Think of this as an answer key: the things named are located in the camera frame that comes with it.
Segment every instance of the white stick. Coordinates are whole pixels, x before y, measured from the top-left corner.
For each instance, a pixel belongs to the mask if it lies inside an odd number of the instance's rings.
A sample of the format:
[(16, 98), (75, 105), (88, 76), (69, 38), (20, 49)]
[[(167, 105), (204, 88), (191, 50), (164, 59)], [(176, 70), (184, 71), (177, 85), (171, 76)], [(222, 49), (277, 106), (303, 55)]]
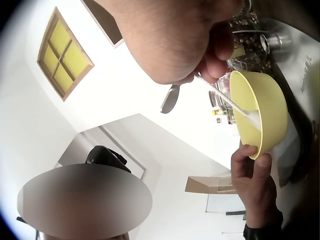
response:
[(242, 115), (248, 117), (248, 114), (246, 114), (241, 108), (239, 108), (231, 99), (229, 99), (226, 95), (224, 95), (222, 92), (219, 91), (219, 89), (215, 88), (211, 83), (207, 82), (203, 77), (201, 77), (199, 74), (196, 75), (199, 79), (203, 80), (206, 84), (208, 84), (211, 89), (218, 94), (223, 100), (225, 100), (227, 103), (229, 103), (234, 109), (236, 109), (238, 112), (240, 112)]

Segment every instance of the yellow window pane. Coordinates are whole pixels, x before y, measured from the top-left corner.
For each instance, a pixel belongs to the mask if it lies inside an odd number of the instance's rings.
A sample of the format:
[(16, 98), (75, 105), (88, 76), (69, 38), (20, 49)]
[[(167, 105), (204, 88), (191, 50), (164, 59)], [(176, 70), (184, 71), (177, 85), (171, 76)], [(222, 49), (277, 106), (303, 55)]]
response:
[(59, 54), (59, 56), (61, 56), (63, 49), (67, 45), (69, 39), (69, 34), (67, 33), (67, 31), (65, 30), (62, 23), (59, 20), (50, 37), (50, 41), (54, 46), (54, 49)]
[(49, 71), (53, 73), (58, 63), (58, 59), (56, 58), (56, 55), (54, 55), (49, 45), (47, 45), (47, 49), (44, 53), (43, 62), (47, 66)]
[(71, 77), (64, 70), (61, 64), (59, 64), (58, 69), (54, 74), (54, 78), (64, 92), (66, 92), (73, 83)]
[(74, 42), (72, 42), (68, 47), (63, 57), (63, 63), (74, 78), (76, 78), (88, 65), (87, 61), (82, 56), (80, 50), (77, 48)]

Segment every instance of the bottle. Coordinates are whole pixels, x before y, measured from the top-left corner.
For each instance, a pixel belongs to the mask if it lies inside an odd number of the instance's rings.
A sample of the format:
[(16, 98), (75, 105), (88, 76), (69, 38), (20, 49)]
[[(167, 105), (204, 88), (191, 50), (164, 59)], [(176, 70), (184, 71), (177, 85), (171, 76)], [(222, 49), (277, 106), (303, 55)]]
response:
[(227, 110), (225, 108), (220, 108), (218, 110), (212, 110), (212, 115), (226, 115)]

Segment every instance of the wooden window frame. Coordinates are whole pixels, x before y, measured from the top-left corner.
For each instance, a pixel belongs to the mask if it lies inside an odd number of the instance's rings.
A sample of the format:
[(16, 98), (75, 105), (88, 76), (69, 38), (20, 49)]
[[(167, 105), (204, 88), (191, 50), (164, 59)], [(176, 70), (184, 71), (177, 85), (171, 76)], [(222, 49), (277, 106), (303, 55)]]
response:
[(96, 24), (98, 25), (98, 27), (100, 28), (100, 30), (103, 32), (103, 34), (106, 36), (106, 38), (108, 39), (108, 41), (110, 42), (111, 46), (113, 48), (117, 48), (120, 44), (124, 43), (124, 39), (122, 37), (122, 39), (117, 42), (116, 44), (114, 44), (112, 42), (112, 40), (110, 39), (110, 37), (108, 36), (108, 34), (105, 32), (105, 30), (103, 29), (103, 27), (101, 26), (101, 24), (99, 23), (99, 21), (96, 19), (96, 17), (94, 16), (94, 14), (91, 12), (91, 10), (89, 9), (89, 7), (87, 6), (87, 4), (83, 1), (80, 0), (82, 2), (82, 4), (84, 5), (84, 7), (86, 8), (86, 10), (90, 13), (91, 17), (94, 19), (94, 21), (96, 22)]
[[(51, 35), (53, 33), (53, 30), (56, 27), (56, 24), (57, 24), (58, 21), (61, 22), (61, 24), (63, 25), (63, 27), (65, 28), (65, 30), (67, 31), (67, 33), (70, 36), (68, 44), (63, 49), (63, 52), (62, 52), (61, 56), (59, 56), (59, 54), (56, 52), (56, 50), (52, 46), (52, 43), (50, 42), (50, 37), (51, 37)], [(74, 78), (72, 76), (72, 74), (69, 72), (69, 70), (65, 67), (64, 63), (62, 62), (63, 57), (64, 57), (68, 47), (70, 46), (71, 42), (73, 42), (76, 45), (76, 47), (78, 48), (78, 50), (80, 51), (80, 53), (82, 54), (82, 56), (84, 57), (84, 59), (87, 62), (87, 66), (82, 70), (82, 72), (76, 78)], [(47, 45), (49, 45), (51, 47), (54, 55), (58, 59), (58, 62), (57, 62), (57, 65), (55, 67), (55, 70), (54, 70), (53, 74), (49, 71), (48, 67), (43, 62), (44, 55), (45, 55), (45, 52), (46, 52), (46, 49), (47, 49)], [(55, 89), (55, 91), (58, 93), (58, 95), (61, 97), (61, 99), (63, 101), (65, 101), (67, 99), (67, 97), (74, 90), (74, 88), (79, 84), (79, 82), (84, 78), (84, 76), (87, 75), (87, 73), (94, 67), (94, 64), (92, 63), (92, 61), (90, 60), (90, 58), (88, 57), (86, 52), (83, 50), (83, 48), (81, 47), (80, 43), (77, 41), (76, 37), (73, 35), (72, 31), (68, 27), (66, 21), (62, 17), (62, 15), (59, 12), (57, 7), (55, 7), (55, 9), (53, 11), (53, 14), (52, 14), (52, 16), (51, 16), (51, 18), (49, 20), (49, 23), (47, 25), (47, 28), (46, 28), (46, 30), (44, 32), (44, 37), (42, 39), (42, 43), (41, 43), (41, 46), (40, 46), (40, 51), (39, 51), (37, 63), (39, 65), (39, 67), (41, 68), (42, 72), (44, 73), (44, 75), (46, 76), (46, 78), (51, 83), (52, 87)], [(61, 87), (59, 86), (59, 84), (57, 83), (57, 81), (53, 77), (54, 74), (56, 73), (57, 69), (58, 69), (59, 63), (66, 70), (66, 72), (68, 73), (70, 78), (73, 80), (72, 85), (69, 87), (69, 89), (66, 92), (64, 92), (61, 89)]]

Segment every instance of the yellow bowl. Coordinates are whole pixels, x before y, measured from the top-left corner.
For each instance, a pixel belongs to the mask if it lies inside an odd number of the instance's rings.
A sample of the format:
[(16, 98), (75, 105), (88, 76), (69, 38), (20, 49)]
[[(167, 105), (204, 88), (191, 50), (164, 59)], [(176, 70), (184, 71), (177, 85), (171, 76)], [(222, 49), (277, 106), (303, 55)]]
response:
[(243, 110), (258, 110), (261, 131), (233, 109), (242, 144), (258, 147), (251, 159), (272, 149), (285, 137), (288, 109), (281, 88), (267, 74), (233, 71), (230, 75), (231, 100)]

